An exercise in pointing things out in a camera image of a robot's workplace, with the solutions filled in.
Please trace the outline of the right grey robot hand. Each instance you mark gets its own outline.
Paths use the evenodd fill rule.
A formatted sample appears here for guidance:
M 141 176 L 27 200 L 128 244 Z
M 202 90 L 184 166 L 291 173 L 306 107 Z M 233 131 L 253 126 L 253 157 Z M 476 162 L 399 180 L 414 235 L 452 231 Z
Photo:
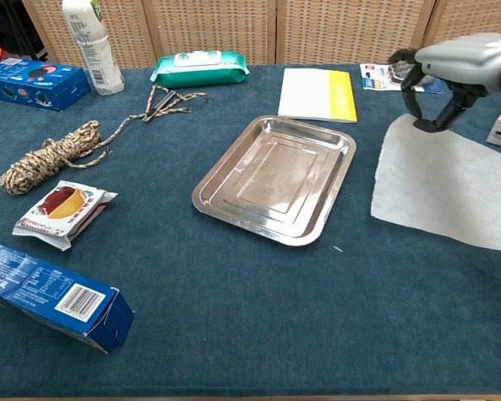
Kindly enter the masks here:
M 477 99 L 501 93 L 501 33 L 473 33 L 423 48 L 404 48 L 389 63 L 406 62 L 412 69 L 401 83 L 402 97 L 415 118 L 413 125 L 428 133 L 449 129 Z M 423 118 L 414 87 L 424 76 L 442 80 L 453 97 L 435 120 Z

